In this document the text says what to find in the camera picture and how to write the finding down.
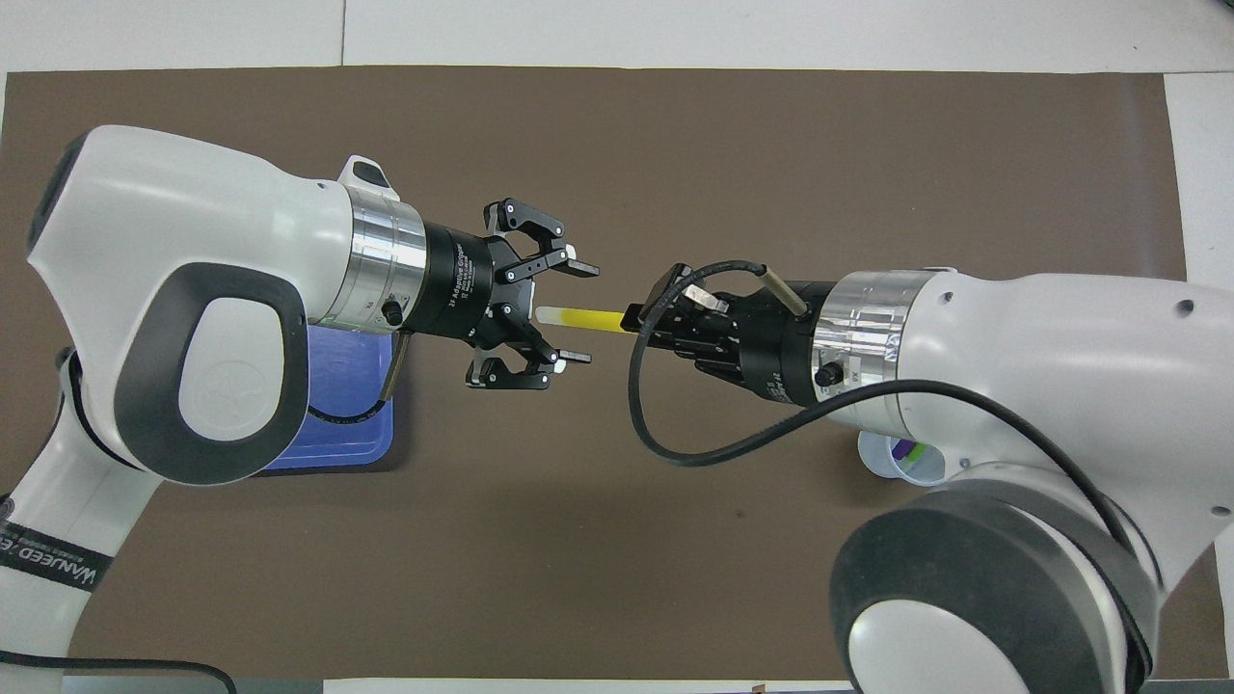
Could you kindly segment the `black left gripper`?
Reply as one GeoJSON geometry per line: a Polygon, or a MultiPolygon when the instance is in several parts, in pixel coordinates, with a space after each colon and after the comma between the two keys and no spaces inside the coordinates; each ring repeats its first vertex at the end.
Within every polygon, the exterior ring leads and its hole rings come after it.
{"type": "Polygon", "coordinates": [[[578,259],[565,241],[566,226],[528,203],[489,203],[481,238],[426,225],[424,333],[466,341],[474,347],[466,384],[471,389],[547,389],[566,364],[589,364],[592,356],[552,347],[529,322],[529,278],[545,270],[594,278],[600,268],[578,259]],[[538,253],[515,254],[507,233],[528,236],[538,253]],[[499,307],[510,304],[511,307],[499,307]],[[513,370],[496,351],[507,346],[524,359],[513,370]]]}

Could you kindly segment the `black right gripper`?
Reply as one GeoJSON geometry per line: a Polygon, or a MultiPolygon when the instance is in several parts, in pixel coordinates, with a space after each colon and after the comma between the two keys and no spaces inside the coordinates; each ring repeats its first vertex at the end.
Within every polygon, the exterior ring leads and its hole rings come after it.
{"type": "MultiPolygon", "coordinates": [[[[695,273],[675,263],[652,288],[642,304],[624,311],[624,330],[640,331],[656,303],[695,273]]],[[[810,406],[818,401],[814,382],[814,327],[821,305],[834,282],[789,282],[807,305],[802,319],[793,317],[770,290],[726,300],[692,282],[668,303],[654,321],[656,331],[737,331],[735,333],[652,333],[644,349],[664,349],[719,382],[740,382],[755,395],[784,404],[810,406]]]]}

